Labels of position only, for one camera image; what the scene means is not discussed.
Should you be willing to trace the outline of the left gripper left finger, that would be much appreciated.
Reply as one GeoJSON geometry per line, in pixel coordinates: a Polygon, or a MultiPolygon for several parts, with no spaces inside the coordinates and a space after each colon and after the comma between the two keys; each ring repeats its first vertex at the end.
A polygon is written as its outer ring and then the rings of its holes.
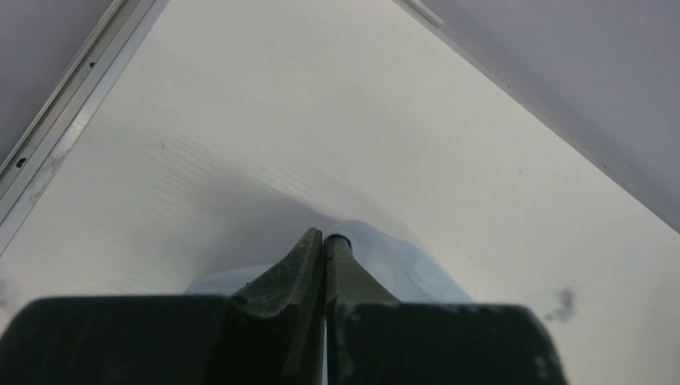
{"type": "Polygon", "coordinates": [[[1,338],[4,384],[318,384],[323,236],[235,294],[42,298],[1,338]]]}

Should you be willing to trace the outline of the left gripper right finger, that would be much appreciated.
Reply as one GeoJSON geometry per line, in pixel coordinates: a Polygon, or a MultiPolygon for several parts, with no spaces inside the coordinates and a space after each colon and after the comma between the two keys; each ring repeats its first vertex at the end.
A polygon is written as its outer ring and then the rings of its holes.
{"type": "Polygon", "coordinates": [[[326,240],[331,384],[565,384],[548,331],[526,307],[399,301],[326,240]]]}

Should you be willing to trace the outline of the light blue pillowcase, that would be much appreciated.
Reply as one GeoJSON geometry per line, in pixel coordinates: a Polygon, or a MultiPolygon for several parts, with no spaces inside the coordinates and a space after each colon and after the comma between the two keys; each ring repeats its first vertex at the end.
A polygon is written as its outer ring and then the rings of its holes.
{"type": "MultiPolygon", "coordinates": [[[[473,302],[432,258],[408,241],[362,221],[337,223],[329,235],[345,238],[359,265],[402,302],[473,302]]],[[[191,282],[185,292],[229,296],[271,267],[251,265],[206,275],[191,282]]]]}

